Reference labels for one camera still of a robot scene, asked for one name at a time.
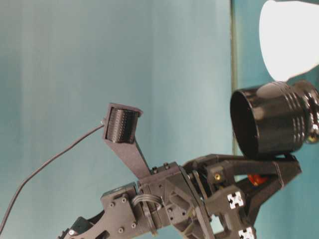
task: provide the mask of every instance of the orange part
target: orange part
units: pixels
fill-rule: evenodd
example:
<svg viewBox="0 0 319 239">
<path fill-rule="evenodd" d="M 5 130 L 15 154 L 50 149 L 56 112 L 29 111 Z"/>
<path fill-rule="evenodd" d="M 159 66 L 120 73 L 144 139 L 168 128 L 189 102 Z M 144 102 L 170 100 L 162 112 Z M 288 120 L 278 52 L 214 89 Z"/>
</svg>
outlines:
<svg viewBox="0 0 319 239">
<path fill-rule="evenodd" d="M 258 174 L 250 174 L 248 175 L 248 179 L 254 186 L 259 186 L 265 183 L 268 180 L 268 177 L 262 177 Z"/>
</svg>

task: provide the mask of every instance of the wire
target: wire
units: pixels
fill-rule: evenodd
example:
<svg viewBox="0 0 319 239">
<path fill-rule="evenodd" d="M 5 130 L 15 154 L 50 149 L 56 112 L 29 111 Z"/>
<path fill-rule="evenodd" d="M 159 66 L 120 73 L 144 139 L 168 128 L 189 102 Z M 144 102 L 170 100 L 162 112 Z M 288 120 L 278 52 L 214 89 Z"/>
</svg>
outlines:
<svg viewBox="0 0 319 239">
<path fill-rule="evenodd" d="M 157 205 L 156 211 L 159 211 L 162 208 L 162 199 L 159 196 L 152 195 L 152 194 L 141 194 L 136 195 L 132 199 L 133 207 L 135 207 L 140 202 L 151 202 Z"/>
<path fill-rule="evenodd" d="M 87 136 L 93 134 L 95 131 L 98 131 L 99 129 L 103 128 L 104 124 L 92 129 L 91 131 L 87 132 L 85 135 L 81 136 L 80 138 L 78 138 L 76 141 L 74 141 L 70 146 L 68 146 L 65 150 L 63 150 L 62 152 L 56 154 L 55 156 L 53 156 L 52 158 L 50 158 L 48 161 L 44 162 L 42 164 L 41 167 L 39 167 L 37 170 L 35 170 L 33 173 L 30 174 L 30 176 L 28 176 L 26 179 L 23 180 L 23 182 L 20 184 L 20 186 L 18 187 L 17 191 L 15 192 L 14 196 L 12 197 L 9 206 L 5 212 L 5 215 L 3 217 L 3 220 L 0 224 L 0 236 L 3 232 L 4 226 L 8 220 L 8 217 L 10 215 L 10 212 L 12 210 L 12 207 L 17 199 L 17 197 L 19 196 L 22 188 L 25 186 L 25 184 L 30 181 L 31 178 L 33 178 L 36 174 L 38 174 L 43 168 L 45 168 L 49 163 L 53 162 L 56 158 L 60 157 L 61 155 L 63 155 L 64 153 L 66 153 L 67 151 L 69 151 L 70 149 L 72 149 L 74 146 L 76 146 L 79 142 L 81 142 L 82 140 L 84 140 Z"/>
</svg>

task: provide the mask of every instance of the light bulb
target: light bulb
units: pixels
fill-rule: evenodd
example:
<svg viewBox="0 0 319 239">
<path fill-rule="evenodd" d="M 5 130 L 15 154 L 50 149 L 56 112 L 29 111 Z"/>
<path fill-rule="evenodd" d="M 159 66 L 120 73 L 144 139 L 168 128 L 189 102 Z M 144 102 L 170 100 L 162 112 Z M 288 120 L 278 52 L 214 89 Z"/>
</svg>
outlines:
<svg viewBox="0 0 319 239">
<path fill-rule="evenodd" d="M 259 22 L 260 46 L 275 81 L 307 72 L 319 64 L 319 5 L 267 1 Z"/>
</svg>

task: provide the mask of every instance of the blue-green wall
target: blue-green wall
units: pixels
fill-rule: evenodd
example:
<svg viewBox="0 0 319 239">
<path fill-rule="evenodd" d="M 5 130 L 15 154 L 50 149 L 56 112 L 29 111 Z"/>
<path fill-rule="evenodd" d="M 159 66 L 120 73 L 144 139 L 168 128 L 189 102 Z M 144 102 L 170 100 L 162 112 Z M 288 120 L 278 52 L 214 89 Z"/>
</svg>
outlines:
<svg viewBox="0 0 319 239">
<path fill-rule="evenodd" d="M 234 76 L 237 88 L 272 81 L 264 65 L 259 45 L 259 14 L 264 2 L 265 0 L 232 1 Z M 311 81 L 319 88 L 319 67 L 290 81 L 293 83 L 300 78 Z M 319 147 L 304 145 L 295 155 L 301 163 L 303 174 L 261 207 L 256 221 L 259 238 L 318 238 Z"/>
<path fill-rule="evenodd" d="M 1 0 L 0 218 L 20 181 L 109 102 L 144 110 L 137 139 L 150 166 L 231 153 L 229 25 L 229 1 Z M 56 238 L 136 180 L 101 134 L 26 185 L 1 239 Z M 179 238 L 172 227 L 165 237 Z"/>
</svg>

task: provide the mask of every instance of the black cable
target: black cable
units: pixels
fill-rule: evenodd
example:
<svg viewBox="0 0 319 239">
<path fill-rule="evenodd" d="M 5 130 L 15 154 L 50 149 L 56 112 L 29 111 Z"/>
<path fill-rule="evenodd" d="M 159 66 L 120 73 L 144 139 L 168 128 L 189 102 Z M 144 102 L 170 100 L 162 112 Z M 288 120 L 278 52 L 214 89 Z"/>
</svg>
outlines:
<svg viewBox="0 0 319 239">
<path fill-rule="evenodd" d="M 41 167 L 39 167 L 37 170 L 35 170 L 33 173 L 31 173 L 30 176 L 28 176 L 26 179 L 24 179 L 24 181 L 20 184 L 20 186 L 18 187 L 17 191 L 15 192 L 14 196 L 12 197 L 9 206 L 5 212 L 5 215 L 3 217 L 3 220 L 0 224 L 0 236 L 1 233 L 3 232 L 4 226 L 8 220 L 9 214 L 12 210 L 12 207 L 18 197 L 18 195 L 20 194 L 22 188 L 25 186 L 25 184 L 31 179 L 33 178 L 37 173 L 39 173 L 43 168 L 45 168 L 49 163 L 51 163 L 53 160 L 55 160 L 56 158 L 60 157 L 61 155 L 63 155 L 64 153 L 66 153 L 67 151 L 69 151 L 71 148 L 73 148 L 74 146 L 76 146 L 79 142 L 81 142 L 83 139 L 85 139 L 87 136 L 93 134 L 95 131 L 101 129 L 104 127 L 104 124 L 92 129 L 91 131 L 87 132 L 85 135 L 81 136 L 80 138 L 78 138 L 76 141 L 74 141 L 70 146 L 68 146 L 65 150 L 63 150 L 62 152 L 56 154 L 55 156 L 53 156 L 52 158 L 50 158 L 48 161 L 46 161 L 45 163 L 42 164 Z"/>
</svg>

